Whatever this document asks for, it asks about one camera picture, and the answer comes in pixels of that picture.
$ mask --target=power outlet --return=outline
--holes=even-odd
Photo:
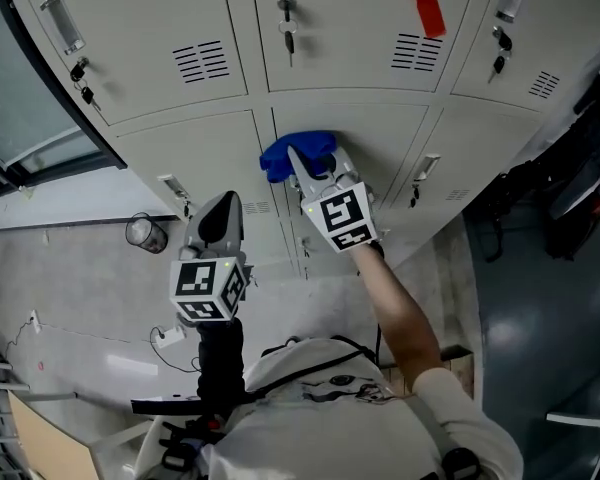
[[[168,347],[169,345],[173,345],[174,343],[178,343],[179,341],[185,339],[184,329],[179,325],[174,327],[173,329],[169,329],[164,332],[164,338],[161,338],[159,334],[156,335],[156,345],[158,348]]]
[[[40,325],[38,313],[35,309],[31,312],[31,319],[33,320],[33,328],[36,330],[36,334],[40,334],[40,331],[42,331],[42,326]]]

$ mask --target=red ribbon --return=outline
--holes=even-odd
[[[416,0],[416,4],[427,37],[438,37],[447,33],[438,0]]]

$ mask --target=white shirt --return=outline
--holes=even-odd
[[[252,391],[355,349],[306,340],[262,358],[247,372]],[[485,478],[521,479],[522,457],[511,437],[436,368],[413,386],[436,420],[480,459]],[[440,479],[440,454],[427,430],[364,356],[290,382],[234,411],[227,435],[203,448],[199,466],[210,480]]]

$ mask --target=blue rag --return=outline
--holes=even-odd
[[[260,156],[260,168],[267,172],[269,183],[281,183],[294,174],[287,148],[294,146],[310,161],[313,174],[322,174],[326,169],[316,160],[333,153],[338,145],[330,132],[299,132],[280,137]]]

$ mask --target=white wall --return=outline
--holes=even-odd
[[[115,167],[33,187],[0,198],[0,229],[84,220],[118,219],[137,212],[173,212],[130,170]]]

